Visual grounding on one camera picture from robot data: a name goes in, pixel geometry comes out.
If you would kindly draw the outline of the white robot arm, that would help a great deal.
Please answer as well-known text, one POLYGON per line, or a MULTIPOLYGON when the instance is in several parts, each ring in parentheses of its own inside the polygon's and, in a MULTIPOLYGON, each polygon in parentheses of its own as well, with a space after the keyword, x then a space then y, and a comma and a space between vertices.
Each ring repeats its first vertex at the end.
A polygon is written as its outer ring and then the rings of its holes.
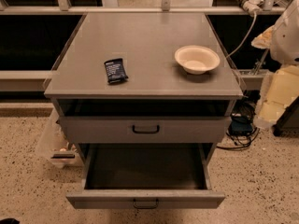
POLYGON ((255 37, 251 45, 269 49, 271 58, 281 64, 275 73, 263 78, 255 109, 253 124, 269 129, 299 96, 299 0, 293 0, 276 23, 255 37))

